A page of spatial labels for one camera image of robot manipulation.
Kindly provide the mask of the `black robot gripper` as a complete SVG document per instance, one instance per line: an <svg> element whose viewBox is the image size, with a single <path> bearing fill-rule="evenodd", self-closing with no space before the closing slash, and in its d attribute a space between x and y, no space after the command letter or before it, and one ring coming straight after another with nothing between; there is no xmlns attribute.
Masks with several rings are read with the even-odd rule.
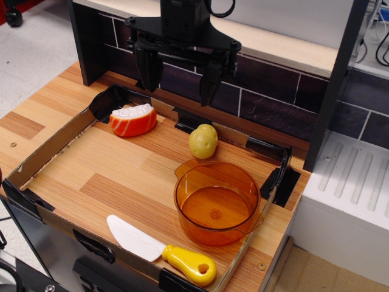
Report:
<svg viewBox="0 0 389 292"><path fill-rule="evenodd" d="M163 59L204 66L200 82L201 106L212 104L222 79L235 75L241 43L218 31L212 16L225 18L225 12L212 10L211 1L161 1L160 16L130 16L125 24L131 31L128 48L136 57L143 87L154 92L162 79Z"/></svg>

